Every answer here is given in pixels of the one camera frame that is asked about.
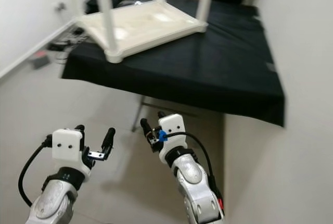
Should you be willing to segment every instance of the floor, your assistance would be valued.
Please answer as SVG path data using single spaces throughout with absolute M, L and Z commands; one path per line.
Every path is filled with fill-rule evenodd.
M 86 145 L 92 150 L 99 149 L 109 127 L 117 133 L 109 159 L 98 162 L 90 181 L 82 185 L 71 224 L 187 223 L 169 167 L 151 152 L 140 128 L 131 132 L 140 96 L 60 79 L 62 68 L 52 63 L 33 70 L 27 63 L 0 81 L 0 223 L 26 221 L 29 208 L 17 189 L 20 170 L 45 135 L 78 124 L 86 126 Z M 221 114 L 152 98 L 146 102 L 194 115 L 184 116 L 187 131 L 205 143 L 221 182 Z M 140 116 L 156 125 L 157 111 L 145 106 Z M 198 147 L 188 142 L 202 157 Z M 51 150 L 45 149 L 24 180 L 30 199 L 39 196 L 51 173 Z

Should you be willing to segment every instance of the white wall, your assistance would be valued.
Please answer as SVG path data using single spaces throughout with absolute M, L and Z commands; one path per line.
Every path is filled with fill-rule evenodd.
M 230 223 L 333 223 L 333 2 L 259 0 L 287 127 L 226 117 Z
M 0 77 L 27 53 L 70 21 L 69 10 L 55 13 L 55 2 L 69 0 L 0 0 Z

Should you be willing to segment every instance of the black cloth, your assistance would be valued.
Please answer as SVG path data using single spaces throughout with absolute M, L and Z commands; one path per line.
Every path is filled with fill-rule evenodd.
M 196 0 L 168 0 L 195 15 Z M 82 43 L 62 78 L 284 125 L 285 97 L 254 7 L 212 2 L 206 33 L 196 33 L 127 57 L 106 61 Z

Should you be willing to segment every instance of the metal stand leg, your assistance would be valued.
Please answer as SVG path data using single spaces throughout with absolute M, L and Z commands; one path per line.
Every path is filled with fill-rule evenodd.
M 141 113 L 142 106 L 144 105 L 145 98 L 146 98 L 146 97 L 145 97 L 144 95 L 141 96 L 141 99 L 140 99 L 140 105 L 139 105 L 139 108 L 138 108 L 138 110 L 137 110 L 137 112 L 136 112 L 136 116 L 135 116 L 135 118 L 134 118 L 134 122 L 133 122 L 133 125 L 132 125 L 132 132 L 135 132 L 135 130 L 136 130 L 136 123 L 137 123 L 137 121 L 138 121 L 138 119 L 139 119 L 139 116 L 140 116 L 140 113 Z

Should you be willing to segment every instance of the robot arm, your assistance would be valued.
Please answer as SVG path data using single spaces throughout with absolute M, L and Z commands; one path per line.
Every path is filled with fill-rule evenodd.
M 83 182 L 89 180 L 95 160 L 108 158 L 115 133 L 114 128 L 109 129 L 101 146 L 101 152 L 92 152 L 84 145 L 84 126 L 82 125 L 74 130 L 59 129 L 49 135 L 46 146 L 52 147 L 52 158 L 59 170 L 56 174 L 47 177 L 42 187 L 43 193 L 31 205 L 26 224 L 68 224 L 70 222 L 78 190 Z
M 216 187 L 210 162 L 210 175 L 207 175 L 198 163 L 194 151 L 187 148 L 186 136 L 196 139 L 195 136 L 185 132 L 181 115 L 165 116 L 159 112 L 159 117 L 159 126 L 154 129 L 151 129 L 146 119 L 142 119 L 140 123 L 152 151 L 159 152 L 160 160 L 169 165 L 177 178 L 179 191 L 184 197 L 188 222 L 223 224 L 222 197 Z

